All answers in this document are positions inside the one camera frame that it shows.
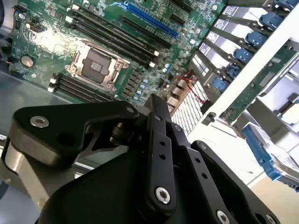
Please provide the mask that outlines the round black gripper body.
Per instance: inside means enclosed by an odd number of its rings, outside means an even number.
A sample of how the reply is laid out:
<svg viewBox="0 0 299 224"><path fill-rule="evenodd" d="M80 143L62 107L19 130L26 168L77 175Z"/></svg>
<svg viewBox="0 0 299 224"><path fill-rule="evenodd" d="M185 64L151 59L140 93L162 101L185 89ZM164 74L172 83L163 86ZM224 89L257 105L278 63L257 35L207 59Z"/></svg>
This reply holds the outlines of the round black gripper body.
<svg viewBox="0 0 299 224"><path fill-rule="evenodd" d="M147 155L133 151L66 184L48 200L41 224L212 224L191 149L172 150L171 170L149 173Z"/></svg>

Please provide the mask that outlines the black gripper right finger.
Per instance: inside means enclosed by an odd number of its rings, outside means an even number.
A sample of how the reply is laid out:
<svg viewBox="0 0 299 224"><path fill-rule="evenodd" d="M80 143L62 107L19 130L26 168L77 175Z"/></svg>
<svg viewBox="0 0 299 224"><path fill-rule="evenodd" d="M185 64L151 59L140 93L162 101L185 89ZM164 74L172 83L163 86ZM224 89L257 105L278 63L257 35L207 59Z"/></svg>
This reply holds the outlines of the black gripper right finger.
<svg viewBox="0 0 299 224"><path fill-rule="evenodd" d="M278 224L276 215L204 142L189 143L163 103L173 144L177 208L168 224Z"/></svg>

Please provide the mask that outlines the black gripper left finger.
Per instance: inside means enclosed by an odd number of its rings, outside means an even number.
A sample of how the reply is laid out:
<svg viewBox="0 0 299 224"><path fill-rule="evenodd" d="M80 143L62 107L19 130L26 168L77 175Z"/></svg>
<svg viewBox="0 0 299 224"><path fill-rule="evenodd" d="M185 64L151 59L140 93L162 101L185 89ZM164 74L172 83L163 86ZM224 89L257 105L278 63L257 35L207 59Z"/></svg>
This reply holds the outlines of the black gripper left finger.
<svg viewBox="0 0 299 224"><path fill-rule="evenodd" d="M47 203L66 184L125 153L145 153L149 173L171 170L163 103L151 95L147 114L125 101L21 108L13 114L13 171L32 199Z"/></svg>

